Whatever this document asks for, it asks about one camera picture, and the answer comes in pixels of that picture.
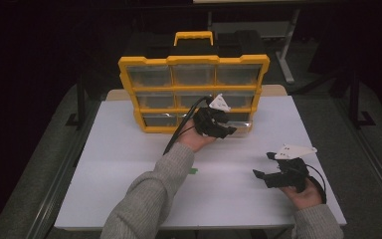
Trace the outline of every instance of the white table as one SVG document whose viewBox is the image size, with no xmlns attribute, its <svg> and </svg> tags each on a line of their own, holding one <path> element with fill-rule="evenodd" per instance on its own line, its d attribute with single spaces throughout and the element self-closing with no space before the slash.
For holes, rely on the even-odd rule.
<svg viewBox="0 0 382 239">
<path fill-rule="evenodd" d="M 283 143 L 311 142 L 291 97 L 261 97 L 254 119 L 247 137 L 218 139 L 196 154 L 193 167 L 198 172 L 188 175 L 162 229 L 274 228 L 294 223 L 290 201 L 256 179 L 253 169 L 278 172 L 278 164 L 268 160 L 266 152 Z M 103 102 L 55 226 L 100 229 L 133 179 L 152 170 L 169 139 L 167 134 L 142 132 L 129 101 Z M 346 224 L 316 155 L 303 159 L 326 179 L 327 204 L 337 222 Z"/>
</svg>

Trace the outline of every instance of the person's left hand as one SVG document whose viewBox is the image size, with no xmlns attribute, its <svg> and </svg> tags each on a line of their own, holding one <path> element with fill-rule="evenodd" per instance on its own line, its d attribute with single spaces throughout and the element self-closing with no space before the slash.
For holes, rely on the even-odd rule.
<svg viewBox="0 0 382 239">
<path fill-rule="evenodd" d="M 215 140 L 216 137 L 199 134 L 194 127 L 194 121 L 190 119 L 182 128 L 177 141 L 190 147 L 194 152 L 197 152 L 203 146 Z"/>
</svg>

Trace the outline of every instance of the gray carpet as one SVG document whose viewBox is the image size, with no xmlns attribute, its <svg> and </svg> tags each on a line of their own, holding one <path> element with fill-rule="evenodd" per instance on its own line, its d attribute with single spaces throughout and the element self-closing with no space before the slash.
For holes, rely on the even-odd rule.
<svg viewBox="0 0 382 239">
<path fill-rule="evenodd" d="M 316 44 L 292 43 L 287 61 L 295 78 L 295 84 L 287 85 L 274 57 L 274 51 L 279 48 L 280 43 L 268 43 L 268 53 L 272 63 L 264 84 L 281 84 L 288 91 L 293 91 L 318 77 L 306 71 Z M 346 238 L 382 238 L 382 188 L 359 144 L 358 131 L 354 131 L 347 122 L 344 108 L 347 105 L 347 98 L 340 100 L 331 98 L 327 94 L 331 84 L 332 81 L 305 96 L 293 98 L 312 144 L 318 149 L 318 158 L 346 217 L 348 224 L 343 227 Z M 382 163 L 382 107 L 374 93 L 363 85 L 360 99 L 360 109 L 368 111 L 377 123 L 375 126 L 365 126 L 361 131 Z M 64 160 L 67 160 L 66 155 L 70 151 L 70 145 L 76 140 L 78 143 L 76 147 L 82 147 L 81 141 L 75 139 L 79 134 L 76 128 L 65 126 L 70 114 L 76 112 L 76 103 L 75 89 L 71 89 L 55 112 L 17 188 L 1 214 L 0 238 L 25 238 L 28 235 L 58 169 Z M 89 117 L 93 118 L 95 113 L 91 109 Z M 73 172 L 72 167 L 66 172 L 66 176 L 72 176 Z M 63 182 L 60 188 L 62 192 L 69 184 L 69 181 Z M 52 228 L 51 225 L 63 200 L 63 193 L 56 197 L 57 203 L 50 208 L 51 213 L 41 224 L 41 232 L 36 238 L 98 238 L 99 232 L 68 232 Z M 270 238 L 278 232 L 278 230 L 268 230 Z M 290 230 L 280 238 L 289 238 L 289 232 Z"/>
</svg>

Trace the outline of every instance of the hand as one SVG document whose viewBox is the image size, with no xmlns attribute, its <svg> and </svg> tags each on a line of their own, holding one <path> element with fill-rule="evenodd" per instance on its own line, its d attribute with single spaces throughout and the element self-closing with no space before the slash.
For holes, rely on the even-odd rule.
<svg viewBox="0 0 382 239">
<path fill-rule="evenodd" d="M 194 152 L 197 152 L 203 146 L 215 140 L 216 137 L 203 136 L 199 134 L 194 127 L 194 121 L 191 119 L 187 123 L 185 123 L 177 141 L 190 147 Z"/>
<path fill-rule="evenodd" d="M 321 196 L 315 185 L 308 179 L 305 179 L 306 189 L 297 193 L 295 187 L 281 187 L 281 191 L 292 201 L 298 209 L 313 207 L 321 204 Z"/>
</svg>

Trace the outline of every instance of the dark background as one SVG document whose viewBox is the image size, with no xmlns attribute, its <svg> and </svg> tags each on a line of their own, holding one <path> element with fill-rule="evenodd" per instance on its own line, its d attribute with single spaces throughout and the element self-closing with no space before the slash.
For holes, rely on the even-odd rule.
<svg viewBox="0 0 382 239">
<path fill-rule="evenodd" d="M 207 23 L 204 11 L 90 10 L 105 6 L 110 1 L 85 6 L 84 1 L 0 0 L 0 212 L 60 100 L 80 75 L 88 94 L 99 99 L 121 88 L 117 61 L 132 31 L 204 30 Z M 67 11 L 73 7 L 86 10 Z M 282 17 L 273 10 L 248 11 L 220 13 L 216 20 Z M 311 71 L 325 74 L 349 64 L 382 103 L 382 1 L 303 8 L 293 40 L 308 39 L 321 41 Z"/>
</svg>

